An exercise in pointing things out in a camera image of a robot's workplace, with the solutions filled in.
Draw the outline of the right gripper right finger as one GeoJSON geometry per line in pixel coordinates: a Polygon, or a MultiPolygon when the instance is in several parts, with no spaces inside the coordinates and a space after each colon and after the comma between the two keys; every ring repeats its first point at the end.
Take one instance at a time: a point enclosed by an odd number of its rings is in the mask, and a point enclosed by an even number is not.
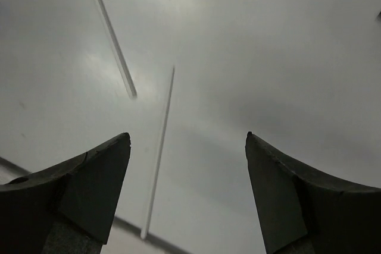
{"type": "Polygon", "coordinates": [[[267,253],[379,253],[380,189],[296,160],[253,133],[245,154],[267,253]]]}

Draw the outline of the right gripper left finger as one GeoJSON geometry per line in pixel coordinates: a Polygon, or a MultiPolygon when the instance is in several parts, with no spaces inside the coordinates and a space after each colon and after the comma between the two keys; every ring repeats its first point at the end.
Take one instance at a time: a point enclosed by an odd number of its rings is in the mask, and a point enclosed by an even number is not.
{"type": "Polygon", "coordinates": [[[74,158],[1,186],[2,253],[100,253],[131,151],[119,134],[74,158]]]}

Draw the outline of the white chopstick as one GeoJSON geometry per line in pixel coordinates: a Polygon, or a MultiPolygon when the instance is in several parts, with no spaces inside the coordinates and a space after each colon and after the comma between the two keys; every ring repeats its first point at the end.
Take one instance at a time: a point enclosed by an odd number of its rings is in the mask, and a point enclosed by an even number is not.
{"type": "Polygon", "coordinates": [[[126,59],[123,55],[123,51],[121,50],[119,41],[117,39],[117,35],[115,33],[112,22],[110,20],[109,15],[108,15],[104,1],[103,0],[95,0],[95,2],[96,2],[97,7],[100,11],[100,14],[102,15],[103,25],[105,27],[105,31],[108,34],[111,49],[113,50],[114,58],[117,62],[118,69],[120,71],[120,74],[121,74],[124,86],[126,88],[126,91],[128,92],[129,97],[131,99],[136,99],[138,96],[136,86],[134,84],[130,70],[129,70],[128,65],[126,63],[126,59]]]}
{"type": "Polygon", "coordinates": [[[157,189],[158,175],[159,175],[159,170],[160,170],[161,157],[163,154],[165,134],[166,134],[167,123],[168,123],[168,115],[170,112],[171,96],[173,93],[173,83],[174,83],[175,70],[176,70],[176,67],[173,66],[171,69],[170,81],[168,84],[168,92],[167,92],[167,97],[166,97],[165,105],[164,105],[163,120],[162,120],[162,125],[161,125],[161,130],[160,130],[160,137],[159,137],[157,152],[156,152],[156,156],[155,156],[155,160],[154,160],[151,186],[149,188],[149,193],[148,193],[149,196],[148,196],[148,200],[146,203],[146,211],[145,211],[145,215],[143,217],[142,228],[140,231],[140,238],[142,240],[145,240],[147,238],[147,235],[149,232],[149,226],[151,223],[152,210],[153,210],[154,200],[155,200],[155,192],[157,189]]]}

